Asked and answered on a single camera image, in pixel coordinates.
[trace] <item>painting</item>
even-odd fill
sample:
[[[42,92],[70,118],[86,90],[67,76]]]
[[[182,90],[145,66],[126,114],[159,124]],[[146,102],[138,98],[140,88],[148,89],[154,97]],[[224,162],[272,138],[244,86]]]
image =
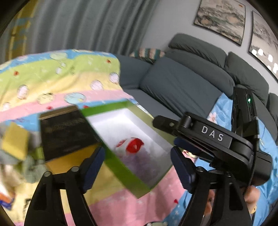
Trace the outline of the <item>painting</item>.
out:
[[[278,41],[266,21],[253,11],[253,34],[249,48],[261,63],[263,63],[278,78]]]
[[[235,0],[201,0],[194,24],[242,43],[245,5]]]

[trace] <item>sofa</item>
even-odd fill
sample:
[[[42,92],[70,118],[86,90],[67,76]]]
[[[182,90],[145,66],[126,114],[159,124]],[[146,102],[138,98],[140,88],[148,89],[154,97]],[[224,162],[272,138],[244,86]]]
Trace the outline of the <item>sofa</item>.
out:
[[[207,118],[219,96],[235,86],[253,91],[259,119],[278,142],[278,96],[261,74],[233,52],[186,34],[176,34],[165,56],[153,65],[117,55],[120,85],[154,117],[178,120],[189,111]]]

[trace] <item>wall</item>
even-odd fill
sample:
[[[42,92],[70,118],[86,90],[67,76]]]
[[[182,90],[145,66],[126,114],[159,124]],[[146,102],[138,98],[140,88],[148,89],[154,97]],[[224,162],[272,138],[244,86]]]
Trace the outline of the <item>wall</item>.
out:
[[[240,47],[215,32],[193,25],[200,4],[199,0],[160,0],[141,46],[165,50],[176,33],[197,37],[218,46],[226,53],[233,51],[239,55],[265,78],[269,84],[269,92],[278,95],[277,81],[261,63],[248,53],[253,28],[252,10],[256,10],[247,1],[238,1],[246,7],[245,30]]]

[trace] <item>hand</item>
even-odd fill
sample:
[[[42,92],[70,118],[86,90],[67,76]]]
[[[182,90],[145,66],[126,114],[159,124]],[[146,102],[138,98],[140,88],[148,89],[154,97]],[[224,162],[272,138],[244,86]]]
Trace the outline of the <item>hand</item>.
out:
[[[207,205],[205,208],[205,212],[204,215],[209,215],[211,214],[212,211],[212,203],[214,201],[214,197],[215,197],[215,193],[213,190],[209,191],[208,194],[208,200],[207,200]],[[247,188],[247,191],[244,195],[244,200],[246,202],[247,208],[249,213],[253,213],[254,209],[256,208],[256,204],[258,202],[260,198],[260,190],[255,188],[254,186],[250,186]]]

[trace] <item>screw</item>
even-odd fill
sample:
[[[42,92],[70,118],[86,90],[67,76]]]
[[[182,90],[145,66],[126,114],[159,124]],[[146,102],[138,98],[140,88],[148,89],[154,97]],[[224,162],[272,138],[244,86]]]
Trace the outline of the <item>screw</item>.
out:
[[[49,171],[47,171],[47,172],[45,172],[43,175],[44,175],[45,177],[48,177],[48,176],[51,175],[51,173],[50,173]]]
[[[204,168],[203,168],[203,167],[201,167],[201,166],[198,166],[198,167],[197,167],[197,171],[199,171],[199,172],[203,172],[203,171],[204,171]]]
[[[71,168],[71,171],[73,172],[77,172],[79,170],[79,167],[78,166],[74,166]]]

